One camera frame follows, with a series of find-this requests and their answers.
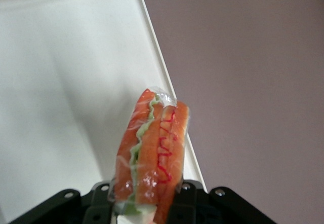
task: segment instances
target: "screw head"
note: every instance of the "screw head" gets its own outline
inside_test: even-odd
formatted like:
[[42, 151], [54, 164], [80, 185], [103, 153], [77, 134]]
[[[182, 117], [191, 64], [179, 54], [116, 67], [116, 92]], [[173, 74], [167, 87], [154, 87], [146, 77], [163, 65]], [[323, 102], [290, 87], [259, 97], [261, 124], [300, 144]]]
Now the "screw head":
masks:
[[190, 184], [188, 184], [188, 183], [184, 183], [184, 184], [182, 185], [182, 189], [184, 189], [184, 190], [188, 190], [188, 189], [190, 189]]
[[107, 191], [109, 189], [108, 185], [104, 185], [101, 187], [101, 191]]
[[222, 189], [216, 189], [215, 194], [222, 197], [225, 195], [225, 192]]
[[66, 193], [66, 194], [64, 195], [64, 197], [68, 199], [68, 198], [71, 198], [73, 195], [74, 195], [74, 193], [69, 192], [69, 193]]

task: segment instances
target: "purple-gray background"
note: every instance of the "purple-gray background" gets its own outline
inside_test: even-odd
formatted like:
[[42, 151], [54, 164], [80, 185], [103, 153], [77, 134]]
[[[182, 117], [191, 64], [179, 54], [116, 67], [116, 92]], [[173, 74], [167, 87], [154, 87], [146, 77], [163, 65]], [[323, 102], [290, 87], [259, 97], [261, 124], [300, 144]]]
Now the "purple-gray background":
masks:
[[324, 0], [145, 0], [210, 190], [324, 223]]

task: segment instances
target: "plastic bag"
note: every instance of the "plastic bag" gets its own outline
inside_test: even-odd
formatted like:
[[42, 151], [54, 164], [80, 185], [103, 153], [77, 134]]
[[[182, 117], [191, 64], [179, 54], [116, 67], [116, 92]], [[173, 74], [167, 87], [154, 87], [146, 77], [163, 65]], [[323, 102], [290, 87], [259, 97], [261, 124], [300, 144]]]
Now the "plastic bag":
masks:
[[116, 156], [109, 194], [118, 214], [155, 211], [165, 223], [175, 191], [183, 181], [184, 141], [189, 108], [159, 88], [138, 99]]

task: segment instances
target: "plastic wrap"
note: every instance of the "plastic wrap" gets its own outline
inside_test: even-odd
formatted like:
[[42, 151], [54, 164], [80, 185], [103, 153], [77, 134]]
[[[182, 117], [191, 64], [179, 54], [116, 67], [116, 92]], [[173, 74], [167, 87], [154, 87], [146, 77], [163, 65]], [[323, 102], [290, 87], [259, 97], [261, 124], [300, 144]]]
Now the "plastic wrap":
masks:
[[116, 156], [113, 188], [117, 214], [155, 212], [165, 223], [183, 180], [184, 137], [189, 109], [159, 88], [139, 97]]

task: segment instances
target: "sandwich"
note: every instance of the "sandwich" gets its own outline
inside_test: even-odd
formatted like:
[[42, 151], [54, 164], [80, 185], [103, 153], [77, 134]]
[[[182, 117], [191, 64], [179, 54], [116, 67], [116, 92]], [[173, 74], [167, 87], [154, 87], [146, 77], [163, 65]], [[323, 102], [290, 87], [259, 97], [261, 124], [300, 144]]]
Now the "sandwich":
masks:
[[153, 221], [166, 223], [183, 179], [188, 120], [188, 106], [163, 92], [146, 89], [139, 97], [116, 156], [113, 194], [121, 214], [153, 208]]

